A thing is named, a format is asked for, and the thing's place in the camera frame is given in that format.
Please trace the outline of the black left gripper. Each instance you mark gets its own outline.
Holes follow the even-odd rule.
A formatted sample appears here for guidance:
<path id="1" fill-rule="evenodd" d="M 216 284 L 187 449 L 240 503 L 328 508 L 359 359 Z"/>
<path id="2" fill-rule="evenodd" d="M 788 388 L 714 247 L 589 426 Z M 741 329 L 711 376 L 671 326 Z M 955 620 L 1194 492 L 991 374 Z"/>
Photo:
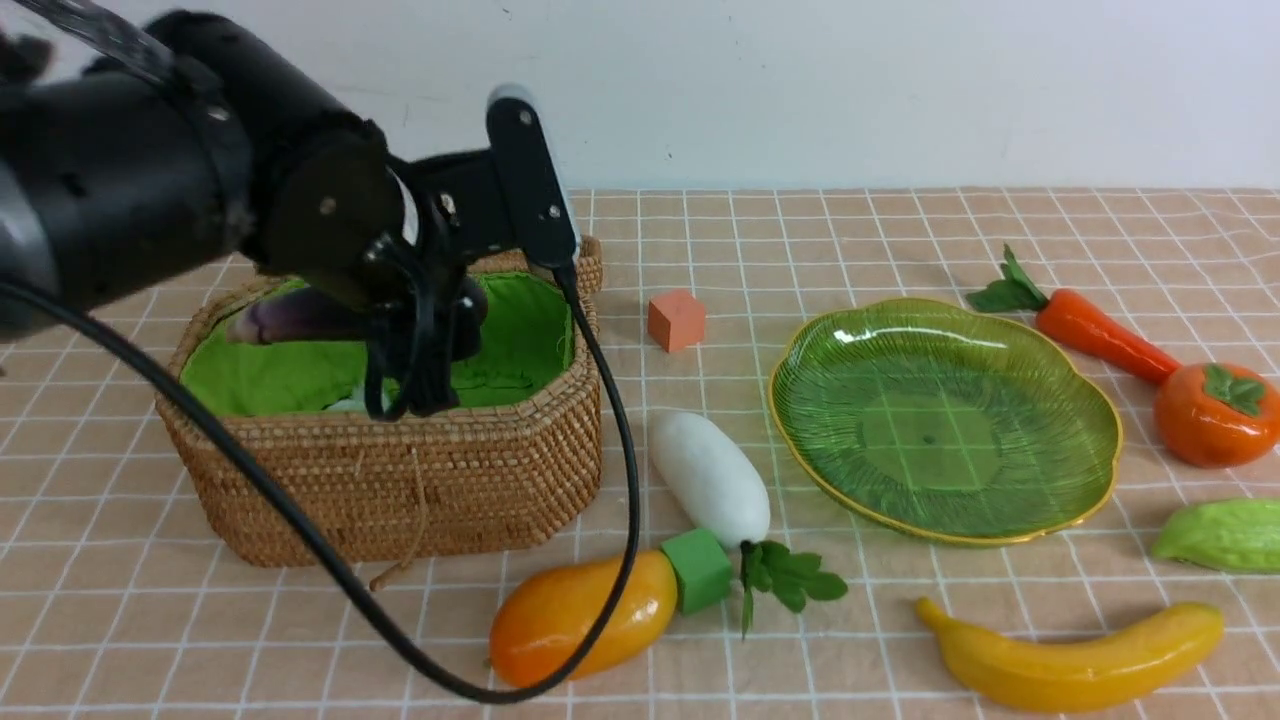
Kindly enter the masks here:
<path id="1" fill-rule="evenodd" d="M 362 151 L 364 406 L 375 421 L 460 406 L 452 372 L 483 347 L 489 301 L 471 265 L 500 247 L 460 215 L 493 190 L 492 150 L 417 161 Z"/>

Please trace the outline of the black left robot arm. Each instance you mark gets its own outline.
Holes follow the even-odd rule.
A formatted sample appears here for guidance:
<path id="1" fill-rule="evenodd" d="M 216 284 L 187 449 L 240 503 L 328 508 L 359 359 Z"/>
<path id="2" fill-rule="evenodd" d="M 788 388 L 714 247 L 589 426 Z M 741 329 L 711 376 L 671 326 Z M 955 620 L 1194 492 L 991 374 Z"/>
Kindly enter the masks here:
<path id="1" fill-rule="evenodd" d="M 394 421 L 460 406 L 480 350 L 467 269 L 521 245 L 511 183 L 538 119 L 493 94 L 485 149 L 406 161 L 261 38 L 215 14 L 138 28 L 90 1 L 32 8 L 100 56 L 37 85 L 46 44 L 3 41 L 3 338 L 76 328 L 188 416 L 212 402 L 87 313 L 241 252 L 303 288 L 252 309 L 250 341 L 353 340 L 362 406 Z"/>

